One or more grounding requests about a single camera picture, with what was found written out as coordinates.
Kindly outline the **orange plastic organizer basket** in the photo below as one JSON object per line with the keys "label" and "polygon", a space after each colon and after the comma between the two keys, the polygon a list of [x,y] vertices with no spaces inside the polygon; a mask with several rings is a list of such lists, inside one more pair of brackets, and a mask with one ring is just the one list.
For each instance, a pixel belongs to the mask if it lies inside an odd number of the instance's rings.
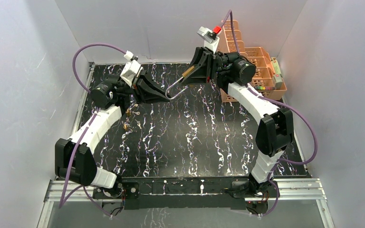
{"label": "orange plastic organizer basket", "polygon": [[[232,25],[229,20],[223,25],[220,33],[218,51],[224,53],[238,51],[256,66],[256,73],[250,84],[252,86],[275,88],[275,80],[273,79],[275,72],[269,53],[263,47],[246,47],[236,20],[233,21]],[[284,82],[280,90],[275,88],[274,90],[261,91],[261,93],[266,98],[280,101],[286,91],[287,87]]]}

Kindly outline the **small boxes in organizer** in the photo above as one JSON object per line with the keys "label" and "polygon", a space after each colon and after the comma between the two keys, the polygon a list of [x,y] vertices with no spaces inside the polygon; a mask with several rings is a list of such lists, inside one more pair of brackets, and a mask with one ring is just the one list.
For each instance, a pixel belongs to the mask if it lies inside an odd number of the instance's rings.
{"label": "small boxes in organizer", "polygon": [[280,66],[275,57],[272,57],[270,60],[271,60],[271,63],[272,63],[272,66],[273,66],[274,72],[275,72],[274,76],[273,76],[273,79],[275,80],[275,88],[277,90],[280,90],[284,84]]}

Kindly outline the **small brass padlock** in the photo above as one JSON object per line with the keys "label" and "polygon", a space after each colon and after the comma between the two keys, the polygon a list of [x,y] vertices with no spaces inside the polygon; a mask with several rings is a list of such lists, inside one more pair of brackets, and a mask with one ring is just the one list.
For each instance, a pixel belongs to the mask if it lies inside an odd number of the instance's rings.
{"label": "small brass padlock", "polygon": [[123,129],[127,132],[129,131],[129,124],[123,124]]}

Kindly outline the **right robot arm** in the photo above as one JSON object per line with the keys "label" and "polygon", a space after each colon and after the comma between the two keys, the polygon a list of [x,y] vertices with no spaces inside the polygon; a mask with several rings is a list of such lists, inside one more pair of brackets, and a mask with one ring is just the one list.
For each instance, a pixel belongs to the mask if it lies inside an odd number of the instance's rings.
{"label": "right robot arm", "polygon": [[249,182],[245,187],[255,197],[262,196],[273,183],[273,170],[294,138],[293,113],[279,108],[251,86],[257,68],[238,52],[213,52],[197,47],[188,69],[179,82],[201,85],[212,80],[236,99],[256,120],[256,146],[259,150]]}

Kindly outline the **large long-shackle brass padlock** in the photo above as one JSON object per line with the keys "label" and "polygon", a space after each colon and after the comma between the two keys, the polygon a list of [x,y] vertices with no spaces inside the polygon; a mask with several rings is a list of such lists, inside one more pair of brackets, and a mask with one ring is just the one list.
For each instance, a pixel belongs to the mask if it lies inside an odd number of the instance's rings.
{"label": "large long-shackle brass padlock", "polygon": [[186,85],[184,86],[176,95],[169,95],[169,92],[172,88],[180,85],[182,83],[182,81],[194,70],[195,66],[191,66],[188,69],[186,69],[183,73],[182,76],[180,78],[178,78],[174,83],[172,83],[165,91],[165,96],[169,99],[169,100],[174,100],[175,98],[177,98],[182,92],[184,92],[189,86]]}

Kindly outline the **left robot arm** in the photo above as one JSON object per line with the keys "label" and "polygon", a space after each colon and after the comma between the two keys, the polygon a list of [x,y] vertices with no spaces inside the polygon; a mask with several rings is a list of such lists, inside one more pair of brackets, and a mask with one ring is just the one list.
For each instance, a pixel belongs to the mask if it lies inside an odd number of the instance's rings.
{"label": "left robot arm", "polygon": [[110,197],[117,198],[123,192],[121,177],[96,165],[95,148],[112,125],[126,114],[131,97],[138,104],[169,102],[170,98],[145,70],[138,71],[131,85],[121,76],[109,74],[89,95],[96,110],[77,132],[56,142],[55,174],[82,186],[105,188]]}

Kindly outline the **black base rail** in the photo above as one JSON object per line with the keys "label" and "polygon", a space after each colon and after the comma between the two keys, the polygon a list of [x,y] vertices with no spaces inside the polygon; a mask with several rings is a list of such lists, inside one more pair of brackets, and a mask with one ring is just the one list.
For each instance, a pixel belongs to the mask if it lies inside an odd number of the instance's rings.
{"label": "black base rail", "polygon": [[127,210],[230,208],[263,213],[278,196],[277,182],[257,184],[246,176],[123,178],[114,188],[96,188],[94,199],[125,202]]}

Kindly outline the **medium brass padlock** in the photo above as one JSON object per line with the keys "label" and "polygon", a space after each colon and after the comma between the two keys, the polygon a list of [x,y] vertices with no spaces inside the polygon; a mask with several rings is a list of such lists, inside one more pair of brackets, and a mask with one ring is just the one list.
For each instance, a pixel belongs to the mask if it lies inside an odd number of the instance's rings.
{"label": "medium brass padlock", "polygon": [[128,108],[127,110],[126,110],[126,112],[125,112],[125,114],[126,114],[126,116],[129,118],[129,117],[131,117],[133,114],[132,114],[132,110],[131,110],[131,108]]}

